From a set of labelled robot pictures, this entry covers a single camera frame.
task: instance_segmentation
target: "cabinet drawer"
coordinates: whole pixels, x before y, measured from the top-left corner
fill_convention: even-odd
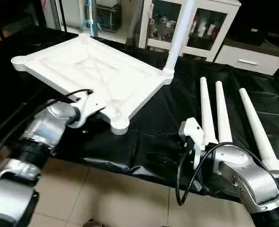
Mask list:
[[[215,63],[273,75],[279,68],[279,57],[223,45]]]

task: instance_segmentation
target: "tiled floor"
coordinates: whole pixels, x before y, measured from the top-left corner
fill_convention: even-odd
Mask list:
[[[242,205],[190,194],[178,206],[174,189],[95,168],[49,159],[37,185],[30,227],[253,227]]]

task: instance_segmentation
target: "black tablecloth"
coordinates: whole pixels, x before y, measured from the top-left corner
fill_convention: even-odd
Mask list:
[[[30,74],[15,71],[10,59],[73,37],[76,35],[32,27],[0,43],[0,123],[13,110],[23,106],[20,114],[0,131],[0,138],[29,110],[50,98],[61,97],[61,94]],[[163,53],[99,40],[154,67],[162,69],[165,64],[166,55]],[[191,57],[179,59],[175,69],[172,84],[163,86],[131,119],[125,135],[113,135],[107,123],[93,117],[81,129],[65,131],[57,146],[56,157],[174,187],[177,162],[183,152],[178,129],[181,122],[189,117],[195,117],[201,123],[199,78],[204,76],[208,81],[215,130],[215,82],[221,80],[233,141],[258,154],[238,93],[239,88],[245,87],[279,159],[279,78]],[[211,167],[204,166],[205,172],[211,172]],[[186,184],[184,175],[182,185]],[[198,193],[237,200],[233,187],[216,175],[203,175],[203,189]]]

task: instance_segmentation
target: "bottle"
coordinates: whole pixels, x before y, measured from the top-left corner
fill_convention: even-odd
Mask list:
[[[174,34],[173,22],[168,21],[166,23],[166,28],[162,34],[162,40],[166,41],[166,42],[171,42],[171,40],[173,38],[173,34]]]
[[[163,15],[160,19],[160,24],[158,26],[158,40],[162,40],[163,37],[163,32],[164,30],[166,30],[167,27],[167,17],[165,15]]]
[[[196,25],[197,25],[197,18],[195,17],[190,29],[190,34],[194,32]]]
[[[154,19],[151,19],[150,21],[150,38],[157,39],[158,36],[158,26],[155,23]]]
[[[203,36],[203,34],[204,34],[205,30],[206,30],[205,25],[206,25],[206,18],[203,17],[201,19],[201,22],[200,22],[199,27],[198,27],[198,36],[199,37]]]
[[[210,24],[209,30],[207,30],[207,35],[212,35],[215,27],[216,27],[215,24]]]

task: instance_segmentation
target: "white tapered post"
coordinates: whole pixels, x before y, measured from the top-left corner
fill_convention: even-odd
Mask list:
[[[228,110],[226,108],[223,86],[221,81],[216,82],[216,102],[219,143],[233,142],[228,120]]]
[[[169,50],[169,56],[165,67],[162,70],[163,76],[167,77],[166,84],[170,84],[174,77],[174,68],[183,45],[183,39],[189,28],[189,23],[191,19],[191,14],[193,13],[195,0],[186,0],[184,10],[181,12],[180,21],[174,32],[173,40]]]
[[[272,149],[271,143],[268,140],[261,121],[245,88],[241,88],[239,92],[247,114],[247,118],[249,120],[249,124],[254,134],[254,139],[260,152],[262,162],[275,178],[279,178],[279,160],[277,159],[275,152]]]
[[[201,115],[202,115],[202,129],[204,132],[203,144],[218,143],[215,136],[215,129],[213,123],[213,116],[211,114],[211,103],[209,98],[209,91],[205,77],[200,78],[200,94],[201,94]]]

